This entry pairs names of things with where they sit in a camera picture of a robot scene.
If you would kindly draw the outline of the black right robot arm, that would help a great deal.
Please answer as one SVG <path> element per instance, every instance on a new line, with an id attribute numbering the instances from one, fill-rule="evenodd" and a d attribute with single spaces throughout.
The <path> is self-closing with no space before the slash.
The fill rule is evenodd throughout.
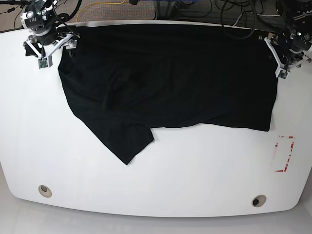
<path id="1" fill-rule="evenodd" d="M 79 33 L 74 27 L 70 28 L 66 23 L 71 20 L 81 6 L 78 1 L 71 14 L 56 13 L 57 0 L 31 0 L 26 6 L 20 21 L 25 29 L 29 29 L 30 35 L 23 43 L 26 56 L 42 58 L 46 55 L 44 46 L 56 44 L 61 39 L 77 40 Z"/>

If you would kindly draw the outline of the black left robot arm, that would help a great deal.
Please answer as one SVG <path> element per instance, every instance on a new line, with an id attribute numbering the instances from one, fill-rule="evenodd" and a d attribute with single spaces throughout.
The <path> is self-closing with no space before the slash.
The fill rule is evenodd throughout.
<path id="1" fill-rule="evenodd" d="M 310 63 L 312 2 L 310 0 L 223 0 L 220 24 L 231 39 L 250 39 L 266 31 L 284 69 Z"/>

